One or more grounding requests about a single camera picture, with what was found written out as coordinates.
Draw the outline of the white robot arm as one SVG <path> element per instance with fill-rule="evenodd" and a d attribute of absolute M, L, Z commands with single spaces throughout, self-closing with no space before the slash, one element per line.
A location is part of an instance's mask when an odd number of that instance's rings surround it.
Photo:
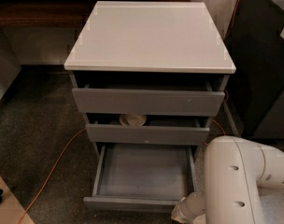
<path fill-rule="evenodd" d="M 284 190 L 284 152 L 224 135 L 204 155 L 204 189 L 181 198 L 171 218 L 181 224 L 264 224 L 263 195 Z"/>

